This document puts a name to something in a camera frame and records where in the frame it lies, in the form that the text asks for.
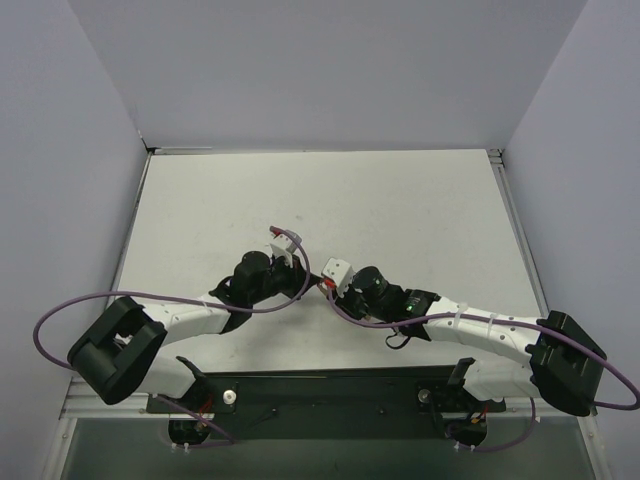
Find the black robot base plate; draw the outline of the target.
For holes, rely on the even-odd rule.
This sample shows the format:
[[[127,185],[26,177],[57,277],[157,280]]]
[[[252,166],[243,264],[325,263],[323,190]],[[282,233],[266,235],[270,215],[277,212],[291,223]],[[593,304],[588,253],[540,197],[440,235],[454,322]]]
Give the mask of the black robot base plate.
[[[169,414],[178,443],[230,435],[249,440],[440,439],[448,419],[502,413],[462,387],[456,366],[210,373],[178,405],[209,417],[216,428],[150,398],[151,414]]]

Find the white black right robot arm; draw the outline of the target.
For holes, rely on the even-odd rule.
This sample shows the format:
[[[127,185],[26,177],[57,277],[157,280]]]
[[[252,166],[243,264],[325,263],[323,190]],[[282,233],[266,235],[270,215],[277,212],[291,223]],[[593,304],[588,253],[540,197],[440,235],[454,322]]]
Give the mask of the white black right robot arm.
[[[568,314],[513,317],[388,282],[374,266],[359,271],[340,260],[324,269],[336,308],[369,327],[390,327],[406,338],[449,342],[507,358],[509,365],[475,361],[463,389],[476,400],[541,398],[573,416],[595,408],[606,355]]]

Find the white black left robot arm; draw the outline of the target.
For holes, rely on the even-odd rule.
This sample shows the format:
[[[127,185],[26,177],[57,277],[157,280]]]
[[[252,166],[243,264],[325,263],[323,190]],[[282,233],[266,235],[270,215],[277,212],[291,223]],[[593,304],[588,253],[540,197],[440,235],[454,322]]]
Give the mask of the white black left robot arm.
[[[204,402],[201,376],[186,359],[165,348],[201,335],[230,333],[252,316],[257,305],[284,295],[304,295],[321,278],[294,255],[246,253],[225,277],[194,305],[148,304],[130,296],[115,300],[70,348],[67,361],[108,405],[135,392],[166,395],[183,411]]]

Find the brown paper box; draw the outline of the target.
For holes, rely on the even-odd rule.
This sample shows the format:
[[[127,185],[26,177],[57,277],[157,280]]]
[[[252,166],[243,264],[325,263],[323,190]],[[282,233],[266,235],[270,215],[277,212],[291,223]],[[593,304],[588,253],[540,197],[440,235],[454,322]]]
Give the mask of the brown paper box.
[[[317,288],[324,297],[328,296],[328,288],[322,279],[314,280],[313,286]]]

